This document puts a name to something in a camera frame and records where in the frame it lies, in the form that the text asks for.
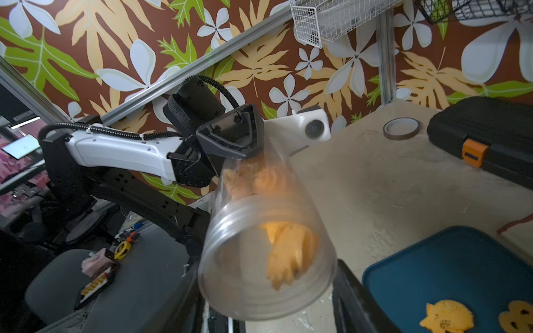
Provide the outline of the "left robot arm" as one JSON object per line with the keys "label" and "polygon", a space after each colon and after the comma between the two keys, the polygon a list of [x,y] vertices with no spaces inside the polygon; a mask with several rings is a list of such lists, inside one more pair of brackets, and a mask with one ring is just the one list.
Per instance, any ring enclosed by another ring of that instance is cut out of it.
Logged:
{"label": "left robot arm", "polygon": [[264,122],[254,105],[240,105],[219,82],[186,78],[163,108],[173,130],[138,134],[104,126],[91,116],[45,126],[37,139],[61,199],[89,196],[134,212],[201,256],[210,215],[172,201],[135,177],[137,172],[186,187],[205,187],[227,159],[245,160],[264,146]]}

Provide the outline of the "clear jar orange cookies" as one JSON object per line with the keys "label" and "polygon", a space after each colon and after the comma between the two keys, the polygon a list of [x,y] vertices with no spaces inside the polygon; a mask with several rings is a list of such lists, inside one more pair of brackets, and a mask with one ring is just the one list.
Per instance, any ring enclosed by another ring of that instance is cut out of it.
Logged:
{"label": "clear jar orange cookies", "polygon": [[224,162],[198,268],[213,309],[241,321],[283,318],[317,301],[336,270],[326,226],[279,143]]}

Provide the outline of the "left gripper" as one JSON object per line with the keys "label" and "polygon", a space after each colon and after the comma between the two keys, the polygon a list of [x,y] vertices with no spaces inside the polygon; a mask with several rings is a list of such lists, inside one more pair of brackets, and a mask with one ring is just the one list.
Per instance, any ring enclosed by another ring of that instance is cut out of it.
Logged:
{"label": "left gripper", "polygon": [[200,126],[196,138],[185,138],[167,158],[179,185],[206,187],[225,158],[246,160],[262,152],[264,121],[255,105],[246,104]]}

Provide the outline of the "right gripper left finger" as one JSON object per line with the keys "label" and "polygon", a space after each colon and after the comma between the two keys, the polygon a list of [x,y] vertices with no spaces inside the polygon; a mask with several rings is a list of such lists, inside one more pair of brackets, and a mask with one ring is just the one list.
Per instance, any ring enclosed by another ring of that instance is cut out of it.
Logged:
{"label": "right gripper left finger", "polygon": [[160,332],[202,332],[205,302],[199,291],[198,267],[198,262],[190,267],[169,299]]}

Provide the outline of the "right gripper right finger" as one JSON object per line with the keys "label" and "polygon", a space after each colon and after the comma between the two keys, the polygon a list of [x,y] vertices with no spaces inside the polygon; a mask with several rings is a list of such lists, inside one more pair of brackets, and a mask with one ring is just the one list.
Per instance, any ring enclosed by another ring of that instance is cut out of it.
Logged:
{"label": "right gripper right finger", "polygon": [[341,259],[337,262],[332,301],[335,327],[338,332],[400,331]]}

